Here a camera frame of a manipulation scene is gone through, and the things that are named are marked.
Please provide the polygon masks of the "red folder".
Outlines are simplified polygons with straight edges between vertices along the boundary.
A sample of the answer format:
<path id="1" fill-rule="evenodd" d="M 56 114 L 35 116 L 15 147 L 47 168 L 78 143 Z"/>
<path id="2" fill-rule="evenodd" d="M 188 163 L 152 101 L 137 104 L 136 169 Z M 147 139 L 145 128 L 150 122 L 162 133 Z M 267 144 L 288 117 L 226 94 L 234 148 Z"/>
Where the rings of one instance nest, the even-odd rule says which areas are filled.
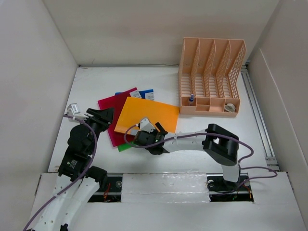
<path id="1" fill-rule="evenodd" d="M 136 87 L 129 89 L 127 91 L 124 91 L 122 93 L 119 93 L 117 95 L 104 98 L 101 100 L 98 100 L 98 106 L 101 110 L 107 109 L 107 108 L 113 108 L 113 121 L 109 128 L 107 129 L 111 144 L 113 147 L 118 147 L 125 143 L 124 141 L 124 134 L 115 132 L 115 127 L 117 125 L 118 119 L 120 117 L 120 114 L 122 112 L 123 106 L 126 102 L 127 97 L 131 97 L 131 93 L 134 93 L 135 91 L 138 91 Z"/>

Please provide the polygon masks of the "peach plastic desk organizer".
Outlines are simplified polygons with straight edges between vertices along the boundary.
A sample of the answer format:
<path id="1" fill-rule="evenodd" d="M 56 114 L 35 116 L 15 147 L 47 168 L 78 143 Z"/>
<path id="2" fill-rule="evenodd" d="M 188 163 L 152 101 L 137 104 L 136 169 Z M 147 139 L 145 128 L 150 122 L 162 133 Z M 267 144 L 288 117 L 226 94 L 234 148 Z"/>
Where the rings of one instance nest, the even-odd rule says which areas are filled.
<path id="1" fill-rule="evenodd" d="M 240 108 L 237 80 L 246 54 L 243 39 L 184 37 L 178 70 L 180 113 L 236 117 Z M 190 95 L 194 103 L 188 105 Z M 235 113 L 224 111 L 232 103 Z"/>

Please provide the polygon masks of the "metal base rail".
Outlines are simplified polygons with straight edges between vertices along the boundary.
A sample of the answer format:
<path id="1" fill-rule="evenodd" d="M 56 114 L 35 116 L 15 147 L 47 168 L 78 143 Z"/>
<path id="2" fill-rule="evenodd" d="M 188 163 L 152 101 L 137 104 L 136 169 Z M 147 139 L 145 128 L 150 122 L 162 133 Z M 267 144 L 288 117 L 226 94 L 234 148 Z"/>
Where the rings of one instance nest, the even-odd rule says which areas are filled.
<path id="1" fill-rule="evenodd" d="M 253 202 L 250 183 L 237 188 L 222 174 L 125 173 L 110 174 L 107 184 L 90 203 L 208 203 Z"/>

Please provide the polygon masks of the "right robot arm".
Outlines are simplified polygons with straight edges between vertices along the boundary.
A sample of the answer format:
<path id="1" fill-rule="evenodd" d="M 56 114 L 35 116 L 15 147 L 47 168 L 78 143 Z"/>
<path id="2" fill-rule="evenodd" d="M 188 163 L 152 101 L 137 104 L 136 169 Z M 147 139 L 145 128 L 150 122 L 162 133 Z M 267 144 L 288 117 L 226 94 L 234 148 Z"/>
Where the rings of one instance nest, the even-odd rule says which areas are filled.
<path id="1" fill-rule="evenodd" d="M 209 124 L 207 129 L 191 133 L 171 133 L 165 131 L 159 123 L 157 125 L 158 129 L 151 132 L 139 130 L 133 143 L 153 155 L 176 151 L 204 151 L 222 167 L 220 192 L 233 191 L 240 184 L 238 136 L 217 124 Z"/>

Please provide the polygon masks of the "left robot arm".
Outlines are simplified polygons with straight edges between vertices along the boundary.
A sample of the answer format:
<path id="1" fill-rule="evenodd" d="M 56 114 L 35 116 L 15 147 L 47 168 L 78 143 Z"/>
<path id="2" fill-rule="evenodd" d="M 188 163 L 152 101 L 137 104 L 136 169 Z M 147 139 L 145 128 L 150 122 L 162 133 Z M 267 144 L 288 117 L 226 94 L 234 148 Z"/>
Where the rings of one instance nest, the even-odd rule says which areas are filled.
<path id="1" fill-rule="evenodd" d="M 78 115 L 69 107 L 65 118 L 78 122 L 70 131 L 68 147 L 58 168 L 49 199 L 31 218 L 33 231 L 71 231 L 84 206 L 97 191 L 107 186 L 107 171 L 92 165 L 98 138 L 113 122 L 114 108 Z"/>

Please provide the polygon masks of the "green folder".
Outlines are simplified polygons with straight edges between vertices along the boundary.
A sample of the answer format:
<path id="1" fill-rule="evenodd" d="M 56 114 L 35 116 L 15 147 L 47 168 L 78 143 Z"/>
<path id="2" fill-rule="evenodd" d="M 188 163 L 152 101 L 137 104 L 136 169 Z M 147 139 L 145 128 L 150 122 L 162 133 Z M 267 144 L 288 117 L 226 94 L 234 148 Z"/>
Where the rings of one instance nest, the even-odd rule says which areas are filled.
<path id="1" fill-rule="evenodd" d="M 130 148 L 132 148 L 132 143 L 124 143 L 124 144 L 119 145 L 119 146 L 117 147 L 117 149 L 118 149 L 119 152 L 126 151 L 126 150 L 128 150 L 128 149 L 130 149 Z"/>

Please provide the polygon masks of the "orange folder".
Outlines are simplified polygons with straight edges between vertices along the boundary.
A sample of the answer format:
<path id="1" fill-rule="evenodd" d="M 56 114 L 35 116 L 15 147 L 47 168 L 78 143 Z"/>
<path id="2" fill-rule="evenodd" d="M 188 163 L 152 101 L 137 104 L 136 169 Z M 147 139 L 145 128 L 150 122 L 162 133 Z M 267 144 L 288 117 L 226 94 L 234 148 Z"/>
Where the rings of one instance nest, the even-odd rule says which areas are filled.
<path id="1" fill-rule="evenodd" d="M 180 108 L 174 105 L 128 97 L 114 131 L 125 133 L 127 129 L 147 117 L 152 124 L 160 123 L 167 132 L 175 132 Z"/>

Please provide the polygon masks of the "blue folder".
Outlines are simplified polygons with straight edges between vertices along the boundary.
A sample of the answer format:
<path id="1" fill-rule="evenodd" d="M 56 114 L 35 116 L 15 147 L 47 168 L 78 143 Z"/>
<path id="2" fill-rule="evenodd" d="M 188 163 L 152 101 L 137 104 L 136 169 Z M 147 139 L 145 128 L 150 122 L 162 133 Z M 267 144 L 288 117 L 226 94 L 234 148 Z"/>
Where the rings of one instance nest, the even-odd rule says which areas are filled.
<path id="1" fill-rule="evenodd" d="M 148 89 L 148 90 L 130 89 L 128 90 L 128 93 L 133 98 L 142 98 L 142 99 L 154 101 L 154 90 L 153 89 Z"/>

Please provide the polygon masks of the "clear blue-capped spray bottle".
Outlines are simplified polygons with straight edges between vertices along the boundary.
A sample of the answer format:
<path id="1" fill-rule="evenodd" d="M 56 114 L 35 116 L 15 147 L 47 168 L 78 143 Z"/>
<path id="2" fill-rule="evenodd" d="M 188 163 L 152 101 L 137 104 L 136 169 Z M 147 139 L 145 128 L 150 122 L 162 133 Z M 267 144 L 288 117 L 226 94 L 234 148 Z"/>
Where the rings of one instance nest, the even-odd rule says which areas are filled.
<path id="1" fill-rule="evenodd" d="M 193 103 L 194 103 L 194 95 L 191 94 L 190 97 L 189 97 L 189 99 L 188 99 L 188 105 L 189 105 L 189 106 L 192 106 Z"/>

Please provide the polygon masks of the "aluminium side rail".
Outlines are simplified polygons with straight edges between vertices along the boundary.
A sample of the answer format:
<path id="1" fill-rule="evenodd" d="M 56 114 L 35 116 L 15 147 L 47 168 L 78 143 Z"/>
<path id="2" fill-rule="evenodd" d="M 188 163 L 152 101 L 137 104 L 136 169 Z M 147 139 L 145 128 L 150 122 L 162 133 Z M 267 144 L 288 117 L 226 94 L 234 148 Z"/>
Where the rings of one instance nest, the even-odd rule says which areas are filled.
<path id="1" fill-rule="evenodd" d="M 267 166 L 273 170 L 280 171 L 278 162 L 275 157 L 274 150 L 271 145 L 269 134 L 257 101 L 255 91 L 252 86 L 252 82 L 248 73 L 247 65 L 242 65 L 241 76 L 246 89 L 246 94 L 249 99 L 253 115 L 257 124 L 258 133 L 265 152 L 265 160 Z"/>

